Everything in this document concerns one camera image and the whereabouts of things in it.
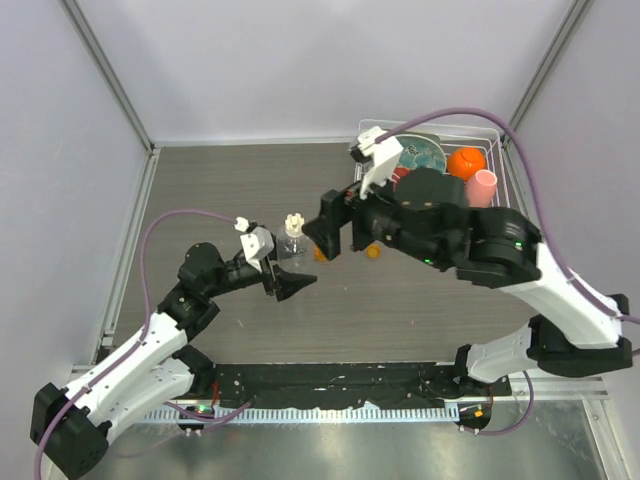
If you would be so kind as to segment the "white bottle cap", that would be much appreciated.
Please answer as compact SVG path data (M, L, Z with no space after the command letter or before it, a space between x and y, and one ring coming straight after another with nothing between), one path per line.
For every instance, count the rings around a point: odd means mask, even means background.
M304 223L305 218L300 213L288 214L284 221L286 234L294 238L301 236Z

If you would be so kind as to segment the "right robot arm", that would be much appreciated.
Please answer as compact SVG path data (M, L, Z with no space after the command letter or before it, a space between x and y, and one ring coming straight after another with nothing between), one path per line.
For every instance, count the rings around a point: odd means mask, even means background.
M597 293L564 273L540 230L519 211L469 206L461 179L420 167L396 183L361 192L355 183L330 190L304 234L332 260L340 230L352 227L352 248L375 241L458 279L510 294L536 311L516 332L456 353L451 380L465 395L518 371L582 378L632 367L622 334L622 297Z

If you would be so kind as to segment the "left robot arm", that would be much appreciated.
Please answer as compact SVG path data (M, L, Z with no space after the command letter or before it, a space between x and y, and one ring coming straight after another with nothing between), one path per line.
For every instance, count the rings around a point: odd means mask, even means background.
M218 315L217 297L260 284L284 301L316 280L272 263L269 249L258 260L243 254L224 260L211 243L193 245L177 284L132 337L66 386L47 383L37 391L30 426L35 478L48 459L66 478L80 479L152 407L184 394L205 397L213 363L190 343Z

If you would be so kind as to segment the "clear bottle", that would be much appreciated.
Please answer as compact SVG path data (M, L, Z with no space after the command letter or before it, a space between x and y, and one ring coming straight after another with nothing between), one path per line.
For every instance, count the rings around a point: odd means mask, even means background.
M313 262L313 245L301 229L282 226L276 235L277 261L289 273L308 274Z

